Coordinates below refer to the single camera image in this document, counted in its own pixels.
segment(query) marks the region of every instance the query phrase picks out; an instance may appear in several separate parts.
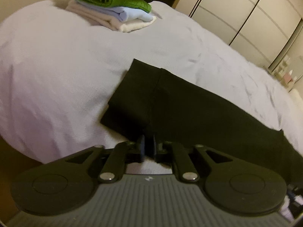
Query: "light blue folded shirt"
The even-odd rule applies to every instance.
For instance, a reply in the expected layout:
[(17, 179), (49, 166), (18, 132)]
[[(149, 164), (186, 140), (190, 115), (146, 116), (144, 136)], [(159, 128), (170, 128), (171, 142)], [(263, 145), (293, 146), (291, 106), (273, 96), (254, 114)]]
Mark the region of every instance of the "light blue folded shirt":
[(153, 20), (153, 16), (150, 13), (146, 13), (142, 9), (130, 7), (100, 7), (83, 1), (76, 1), (89, 9), (114, 16), (121, 22), (126, 22), (132, 19), (141, 19), (142, 21), (146, 22), (151, 22)]

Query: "logo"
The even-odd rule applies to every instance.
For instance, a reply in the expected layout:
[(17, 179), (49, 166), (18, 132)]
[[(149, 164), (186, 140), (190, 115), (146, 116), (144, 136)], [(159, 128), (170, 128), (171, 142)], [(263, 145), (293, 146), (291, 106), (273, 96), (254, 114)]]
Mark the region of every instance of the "logo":
[(145, 178), (146, 181), (151, 181), (151, 180), (153, 180), (153, 179), (154, 179), (154, 178), (151, 177), (151, 176)]

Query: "ribbed surface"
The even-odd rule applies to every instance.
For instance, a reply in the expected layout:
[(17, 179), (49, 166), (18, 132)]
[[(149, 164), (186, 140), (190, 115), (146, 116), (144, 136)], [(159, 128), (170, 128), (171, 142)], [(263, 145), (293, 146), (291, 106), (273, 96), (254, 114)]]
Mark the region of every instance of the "ribbed surface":
[(213, 206), (196, 185), (174, 175), (124, 175), (120, 182), (99, 186), (82, 207), (54, 217), (20, 212), (8, 227), (286, 227), (278, 213), (248, 218)]

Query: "brown floor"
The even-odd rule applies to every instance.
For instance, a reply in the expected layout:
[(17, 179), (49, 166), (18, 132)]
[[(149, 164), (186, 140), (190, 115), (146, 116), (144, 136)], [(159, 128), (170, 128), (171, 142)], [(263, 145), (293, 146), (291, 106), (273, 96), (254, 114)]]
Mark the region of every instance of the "brown floor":
[(10, 183), (19, 173), (40, 165), (10, 147), (0, 137), (0, 220), (7, 222), (17, 213), (17, 208), (10, 194)]

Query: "mattress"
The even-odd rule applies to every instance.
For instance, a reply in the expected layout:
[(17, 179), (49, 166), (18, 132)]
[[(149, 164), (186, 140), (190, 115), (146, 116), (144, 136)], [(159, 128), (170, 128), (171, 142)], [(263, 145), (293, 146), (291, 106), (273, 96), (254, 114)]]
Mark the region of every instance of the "mattress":
[[(1, 136), (43, 163), (94, 145), (113, 148), (125, 138), (99, 120), (136, 58), (282, 129), (303, 154), (303, 114), (276, 80), (191, 18), (161, 2), (151, 5), (157, 20), (131, 33), (92, 25), (50, 0), (2, 22)], [(158, 171), (146, 163), (143, 172)]]

